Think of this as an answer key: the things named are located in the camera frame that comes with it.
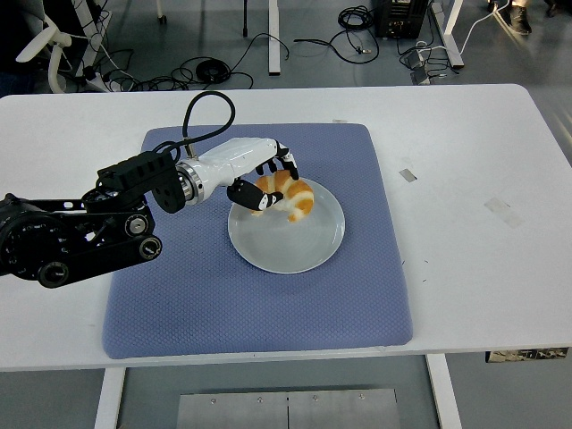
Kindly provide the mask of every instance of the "blue cushion pad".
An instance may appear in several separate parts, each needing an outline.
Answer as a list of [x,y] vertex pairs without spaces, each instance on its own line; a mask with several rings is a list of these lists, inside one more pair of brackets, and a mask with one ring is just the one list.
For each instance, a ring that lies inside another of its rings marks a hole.
[[[216,127],[192,127],[191,136]],[[302,177],[338,199],[346,233],[338,251],[305,273],[255,268],[228,236],[224,189],[167,214],[149,194],[156,260],[114,273],[103,344],[111,358],[345,349],[399,345],[412,336],[382,176],[366,127],[357,124],[234,125],[196,144],[203,153],[233,137],[268,137],[290,148]],[[180,140],[151,130],[142,150]],[[256,174],[245,177],[254,181]]]

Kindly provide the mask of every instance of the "croissant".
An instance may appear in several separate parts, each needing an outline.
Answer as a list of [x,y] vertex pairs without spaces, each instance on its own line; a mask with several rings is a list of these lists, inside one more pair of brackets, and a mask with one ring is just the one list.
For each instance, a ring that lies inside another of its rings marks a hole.
[[[284,199],[271,206],[276,210],[289,212],[288,220],[297,222],[304,219],[314,206],[314,191],[303,180],[295,181],[288,170],[278,170],[272,176],[263,176],[255,183],[263,192],[281,192]],[[253,211],[253,215],[263,212]]]

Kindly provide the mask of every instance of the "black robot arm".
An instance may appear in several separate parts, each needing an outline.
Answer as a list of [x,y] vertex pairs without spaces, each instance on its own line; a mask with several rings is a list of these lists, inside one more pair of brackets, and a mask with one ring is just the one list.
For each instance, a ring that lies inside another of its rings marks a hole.
[[171,155],[143,152],[97,175],[79,200],[0,201],[0,274],[57,288],[159,256],[145,193],[168,213],[184,207]]

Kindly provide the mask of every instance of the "person's foot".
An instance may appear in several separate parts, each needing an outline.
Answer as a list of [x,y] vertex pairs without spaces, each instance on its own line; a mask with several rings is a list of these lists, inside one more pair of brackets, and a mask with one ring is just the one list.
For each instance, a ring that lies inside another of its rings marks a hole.
[[507,23],[509,28],[517,34],[526,36],[533,32],[526,17],[525,7],[516,5],[505,7],[500,10],[500,16]]

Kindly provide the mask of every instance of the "ceramic plate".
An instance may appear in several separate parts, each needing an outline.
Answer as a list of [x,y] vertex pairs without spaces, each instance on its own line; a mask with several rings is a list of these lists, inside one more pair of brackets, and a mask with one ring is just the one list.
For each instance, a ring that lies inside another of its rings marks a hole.
[[314,191],[314,207],[298,222],[288,222],[287,212],[272,208],[254,216],[247,208],[232,205],[229,236],[252,265],[270,273],[303,273],[323,264],[340,246],[345,231],[340,203],[322,185],[303,181]]

